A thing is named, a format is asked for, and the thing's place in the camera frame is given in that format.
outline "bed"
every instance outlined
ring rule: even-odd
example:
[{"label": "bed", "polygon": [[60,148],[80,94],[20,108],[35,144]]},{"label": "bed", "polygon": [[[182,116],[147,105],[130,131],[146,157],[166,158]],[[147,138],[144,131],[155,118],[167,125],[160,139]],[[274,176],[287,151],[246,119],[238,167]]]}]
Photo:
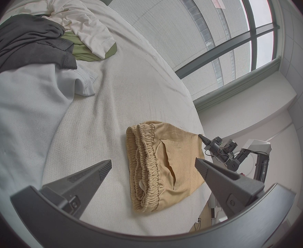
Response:
[{"label": "bed", "polygon": [[[11,8],[1,22],[25,0]],[[112,160],[112,170],[80,218],[91,225],[133,235],[172,235],[188,232],[211,194],[204,183],[191,196],[159,212],[133,211],[125,146],[127,127],[147,120],[168,122],[204,134],[190,93],[170,66],[129,23],[99,0],[80,0],[113,35],[117,53],[103,61],[77,61],[98,76],[96,94],[75,95],[51,142],[41,171],[46,184]],[[0,211],[24,239],[33,237],[10,203],[16,189],[0,187]]]}]

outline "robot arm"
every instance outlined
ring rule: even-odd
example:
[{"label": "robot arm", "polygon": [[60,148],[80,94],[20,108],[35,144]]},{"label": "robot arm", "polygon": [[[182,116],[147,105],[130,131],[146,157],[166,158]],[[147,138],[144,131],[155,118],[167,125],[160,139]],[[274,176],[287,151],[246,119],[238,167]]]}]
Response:
[{"label": "robot arm", "polygon": [[254,179],[263,183],[265,182],[269,164],[269,153],[272,149],[269,142],[249,139],[241,151],[234,156],[233,151],[237,147],[237,144],[233,140],[230,139],[225,146],[221,147],[223,140],[220,137],[216,137],[213,140],[209,140],[201,134],[199,134],[199,137],[206,145],[204,149],[209,150],[211,156],[224,163],[228,170],[234,172],[238,170],[239,165],[247,158],[248,154],[257,154]]}]

